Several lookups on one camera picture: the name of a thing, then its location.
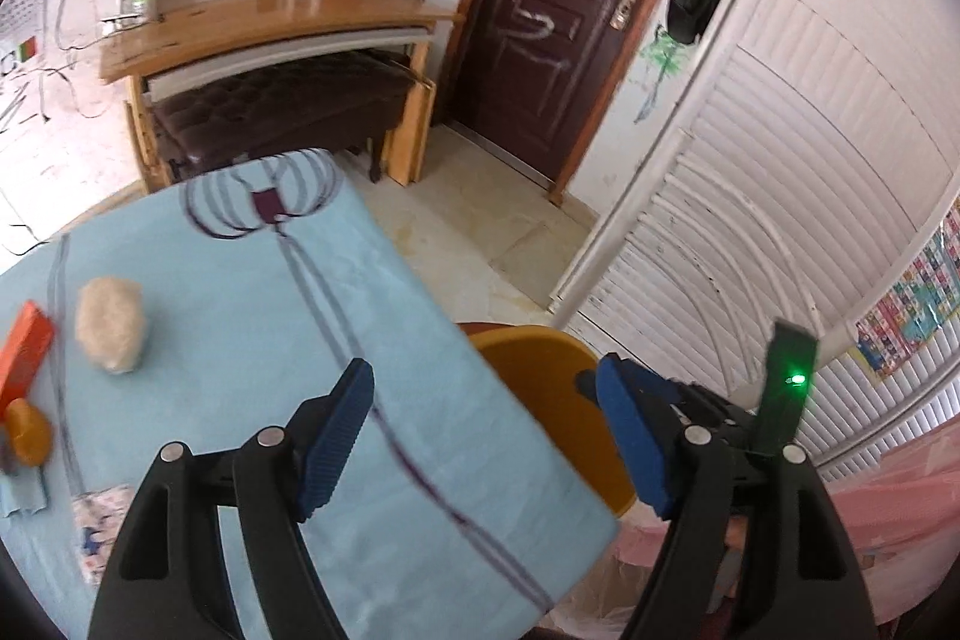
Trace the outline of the orange trash bin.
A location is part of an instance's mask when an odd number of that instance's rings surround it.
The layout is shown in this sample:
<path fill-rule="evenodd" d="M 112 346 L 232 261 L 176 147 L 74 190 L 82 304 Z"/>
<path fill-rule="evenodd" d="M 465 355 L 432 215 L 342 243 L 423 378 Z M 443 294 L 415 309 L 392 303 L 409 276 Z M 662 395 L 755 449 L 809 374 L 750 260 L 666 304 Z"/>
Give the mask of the orange trash bin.
<path fill-rule="evenodd" d="M 460 323 L 472 346 L 615 516 L 635 503 L 601 409 L 576 378 L 599 364 L 584 342 L 544 325 Z"/>

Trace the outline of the wooden desk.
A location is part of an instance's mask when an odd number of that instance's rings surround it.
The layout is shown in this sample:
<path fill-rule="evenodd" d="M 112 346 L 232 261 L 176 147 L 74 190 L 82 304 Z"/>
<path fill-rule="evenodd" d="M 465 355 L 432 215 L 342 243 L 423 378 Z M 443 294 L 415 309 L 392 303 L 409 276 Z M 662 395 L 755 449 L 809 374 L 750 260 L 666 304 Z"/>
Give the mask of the wooden desk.
<path fill-rule="evenodd" d="M 420 0 L 215 0 L 106 37 L 99 80 L 125 86 L 125 118 L 143 188 L 172 182 L 161 163 L 148 103 L 231 74 L 352 50 L 409 46 L 415 86 L 386 135 L 381 163 L 406 187 L 421 179 L 436 85 L 425 71 L 436 26 L 460 14 Z"/>

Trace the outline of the white louvered screen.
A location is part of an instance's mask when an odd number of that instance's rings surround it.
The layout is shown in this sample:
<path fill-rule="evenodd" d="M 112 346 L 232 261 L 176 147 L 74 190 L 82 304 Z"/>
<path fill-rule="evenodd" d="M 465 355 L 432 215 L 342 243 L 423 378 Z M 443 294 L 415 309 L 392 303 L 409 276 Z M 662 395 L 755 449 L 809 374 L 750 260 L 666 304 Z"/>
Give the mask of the white louvered screen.
<path fill-rule="evenodd" d="M 830 479 L 958 411 L 958 0 L 722 0 L 647 158 L 566 273 L 563 330 L 748 403 L 818 341 Z"/>

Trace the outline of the black hanging bag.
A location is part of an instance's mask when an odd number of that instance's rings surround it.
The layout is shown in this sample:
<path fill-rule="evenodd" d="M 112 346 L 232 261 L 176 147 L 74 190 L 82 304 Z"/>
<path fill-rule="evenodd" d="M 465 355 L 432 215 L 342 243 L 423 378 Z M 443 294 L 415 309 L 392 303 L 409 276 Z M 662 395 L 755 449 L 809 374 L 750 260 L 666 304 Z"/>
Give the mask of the black hanging bag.
<path fill-rule="evenodd" d="M 708 28 L 721 0 L 669 0 L 667 32 L 675 42 L 690 46 Z"/>

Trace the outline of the orange box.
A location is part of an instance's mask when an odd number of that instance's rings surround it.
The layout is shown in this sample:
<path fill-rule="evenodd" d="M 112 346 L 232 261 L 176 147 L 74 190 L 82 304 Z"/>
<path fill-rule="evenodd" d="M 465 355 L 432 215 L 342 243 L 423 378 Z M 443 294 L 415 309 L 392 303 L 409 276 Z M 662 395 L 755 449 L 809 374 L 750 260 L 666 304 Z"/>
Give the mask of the orange box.
<path fill-rule="evenodd" d="M 0 408 L 26 398 L 55 338 L 55 325 L 34 301 L 23 304 L 0 354 Z"/>

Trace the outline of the floral white wrapper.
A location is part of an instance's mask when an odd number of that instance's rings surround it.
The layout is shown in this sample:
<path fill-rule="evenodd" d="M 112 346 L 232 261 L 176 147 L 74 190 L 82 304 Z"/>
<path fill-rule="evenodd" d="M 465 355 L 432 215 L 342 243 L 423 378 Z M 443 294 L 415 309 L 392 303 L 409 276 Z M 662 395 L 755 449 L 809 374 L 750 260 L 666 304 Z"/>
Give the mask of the floral white wrapper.
<path fill-rule="evenodd" d="M 78 534 L 78 564 L 86 583 L 92 587 L 103 580 L 132 498 L 132 487 L 121 484 L 78 495 L 71 501 Z"/>

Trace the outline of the eye chart poster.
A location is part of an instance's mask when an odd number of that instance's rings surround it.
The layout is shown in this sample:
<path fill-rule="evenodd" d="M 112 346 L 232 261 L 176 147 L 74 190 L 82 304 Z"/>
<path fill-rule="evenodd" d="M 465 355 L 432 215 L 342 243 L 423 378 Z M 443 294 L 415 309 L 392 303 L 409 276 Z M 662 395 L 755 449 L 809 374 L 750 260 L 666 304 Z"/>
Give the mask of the eye chart poster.
<path fill-rule="evenodd" d="M 16 70 L 36 55 L 43 0 L 3 0 L 2 74 Z"/>

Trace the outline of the light blue patterned tablecloth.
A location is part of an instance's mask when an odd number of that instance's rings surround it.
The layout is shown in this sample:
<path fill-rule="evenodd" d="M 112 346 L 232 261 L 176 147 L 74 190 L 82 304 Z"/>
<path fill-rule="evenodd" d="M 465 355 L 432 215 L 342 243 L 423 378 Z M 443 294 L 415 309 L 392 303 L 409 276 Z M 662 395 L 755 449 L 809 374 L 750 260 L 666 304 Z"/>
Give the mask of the light blue patterned tablecloth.
<path fill-rule="evenodd" d="M 78 294 L 101 276 L 142 286 L 146 341 L 128 374 L 76 341 Z M 46 507 L 5 510 L 2 539 L 67 637 L 85 637 L 96 596 L 78 494 L 139 484 L 172 440 L 238 447 L 355 357 L 376 403 L 302 530 L 350 637 L 521 637 L 619 529 L 325 152 L 218 170 L 83 224 L 3 273 L 3 319 L 28 301 L 57 326 L 31 392 L 57 440 Z"/>

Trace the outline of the orange round lid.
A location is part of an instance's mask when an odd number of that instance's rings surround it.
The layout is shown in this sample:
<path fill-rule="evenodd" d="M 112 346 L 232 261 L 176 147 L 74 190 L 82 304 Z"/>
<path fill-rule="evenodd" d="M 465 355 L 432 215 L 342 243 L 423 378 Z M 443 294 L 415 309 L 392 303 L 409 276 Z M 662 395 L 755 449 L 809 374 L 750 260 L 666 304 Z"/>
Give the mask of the orange round lid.
<path fill-rule="evenodd" d="M 50 420 L 26 398 L 14 398 L 5 408 L 3 425 L 14 458 L 28 468 L 39 468 L 49 459 L 53 445 Z"/>

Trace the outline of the dark tufted bench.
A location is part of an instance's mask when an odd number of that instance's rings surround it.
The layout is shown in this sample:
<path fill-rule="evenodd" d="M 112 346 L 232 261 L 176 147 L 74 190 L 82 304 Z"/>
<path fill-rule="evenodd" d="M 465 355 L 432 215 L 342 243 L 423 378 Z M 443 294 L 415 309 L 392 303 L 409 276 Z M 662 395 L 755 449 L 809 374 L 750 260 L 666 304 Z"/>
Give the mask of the dark tufted bench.
<path fill-rule="evenodd" d="M 387 53 L 331 53 L 231 74 L 151 106 L 174 179 L 298 149 L 382 151 L 413 73 Z"/>

